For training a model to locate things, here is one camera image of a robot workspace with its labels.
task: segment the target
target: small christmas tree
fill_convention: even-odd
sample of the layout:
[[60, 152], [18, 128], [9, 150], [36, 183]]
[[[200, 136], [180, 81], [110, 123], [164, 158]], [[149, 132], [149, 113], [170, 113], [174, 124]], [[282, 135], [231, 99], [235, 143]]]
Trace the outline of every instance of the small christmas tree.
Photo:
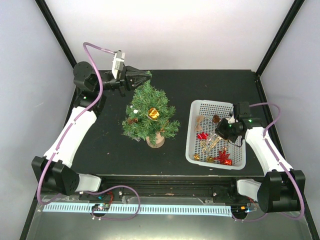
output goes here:
[[128, 117], [122, 122], [124, 135], [136, 140], [149, 139], [154, 146], [159, 133], [161, 137], [173, 138], [180, 123], [169, 121], [176, 108], [168, 106], [166, 93], [151, 86], [150, 80], [134, 92], [131, 104], [126, 106]]

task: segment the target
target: white plastic basket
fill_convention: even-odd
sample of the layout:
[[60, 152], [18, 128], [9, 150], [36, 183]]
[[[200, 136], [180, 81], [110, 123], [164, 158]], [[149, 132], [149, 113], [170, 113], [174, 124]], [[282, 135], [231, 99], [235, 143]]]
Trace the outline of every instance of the white plastic basket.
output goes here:
[[[212, 122], [214, 115], [218, 115], [221, 119], [229, 117], [230, 112], [233, 111], [233, 105], [228, 102], [221, 101], [209, 101], [209, 100], [195, 100], [191, 104], [190, 117], [188, 125], [188, 134], [186, 138], [186, 149], [185, 157], [192, 164], [198, 164], [201, 166], [207, 166], [218, 169], [229, 169], [229, 170], [241, 170], [246, 165], [246, 143], [243, 140], [242, 147], [241, 137], [238, 137], [234, 144], [228, 141], [220, 140], [217, 145], [210, 151], [208, 155], [203, 154], [202, 147], [200, 146], [201, 141], [197, 139], [197, 134], [202, 132], [212, 133], [218, 124]], [[200, 123], [202, 127], [201, 132], [196, 132], [196, 117], [199, 115], [205, 116], [204, 120]], [[227, 147], [227, 153], [230, 154], [229, 159], [232, 160], [232, 165], [223, 165], [219, 161], [215, 163], [207, 162], [207, 156], [218, 157], [219, 151], [223, 147]], [[199, 154], [200, 159], [194, 160], [194, 154]]]

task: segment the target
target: red ornament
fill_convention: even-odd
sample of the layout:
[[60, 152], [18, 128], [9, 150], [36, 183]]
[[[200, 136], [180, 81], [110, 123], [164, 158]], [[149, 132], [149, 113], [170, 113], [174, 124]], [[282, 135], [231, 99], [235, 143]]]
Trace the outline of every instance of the red ornament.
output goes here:
[[221, 164], [231, 166], [232, 165], [232, 160], [231, 159], [227, 159]]
[[200, 140], [206, 140], [206, 139], [208, 138], [208, 136], [209, 136], [208, 133], [202, 132], [202, 133], [198, 133], [198, 134], [196, 135], [196, 138], [197, 138], [197, 139], [200, 139]]
[[219, 156], [214, 157], [214, 160], [220, 162], [220, 164], [224, 165], [232, 165], [232, 160], [229, 159], [230, 153], [227, 153], [227, 150], [224, 149], [223, 151], [219, 151]]

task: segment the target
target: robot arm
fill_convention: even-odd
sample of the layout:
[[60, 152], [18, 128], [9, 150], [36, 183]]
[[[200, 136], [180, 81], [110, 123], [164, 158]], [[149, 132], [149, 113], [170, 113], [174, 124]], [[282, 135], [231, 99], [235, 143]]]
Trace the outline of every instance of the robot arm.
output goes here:
[[258, 201], [265, 213], [299, 211], [297, 192], [279, 163], [290, 170], [301, 193], [304, 192], [305, 175], [300, 170], [293, 170], [279, 153], [268, 132], [264, 135], [264, 131], [261, 119], [252, 117], [247, 102], [234, 104], [233, 116], [229, 120], [223, 118], [215, 130], [220, 137], [233, 143], [239, 136], [245, 139], [262, 167], [264, 174], [262, 182], [253, 179], [237, 181], [236, 187], [240, 195]]
[[[125, 66], [124, 57], [125, 54], [123, 52], [116, 52], [112, 70], [100, 71], [103, 89], [113, 91], [118, 89], [121, 96], [125, 95], [125, 91], [134, 90], [145, 81], [151, 79], [151, 75], [148, 72]], [[79, 62], [73, 69], [73, 75], [73, 82], [77, 86], [77, 95], [71, 116], [52, 147], [45, 152], [43, 157], [36, 156], [31, 164], [39, 182], [50, 157], [56, 153], [45, 174], [42, 186], [67, 196], [75, 192], [96, 192], [100, 187], [100, 177], [76, 173], [71, 169], [71, 166], [80, 143], [89, 128], [99, 117], [106, 101], [106, 97], [102, 95], [96, 105], [85, 111], [75, 122], [74, 119], [97, 98], [99, 84], [98, 77], [88, 62]], [[62, 138], [63, 141], [59, 145], [58, 151], [56, 151], [56, 147]]]

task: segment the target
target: brown pot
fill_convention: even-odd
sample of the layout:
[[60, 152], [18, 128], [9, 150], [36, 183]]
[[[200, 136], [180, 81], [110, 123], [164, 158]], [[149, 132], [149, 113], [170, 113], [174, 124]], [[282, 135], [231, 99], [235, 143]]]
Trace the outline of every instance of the brown pot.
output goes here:
[[160, 148], [165, 143], [165, 138], [160, 135], [160, 132], [156, 134], [155, 145], [151, 144], [148, 136], [145, 138], [145, 140], [146, 140], [146, 143], [153, 149]]

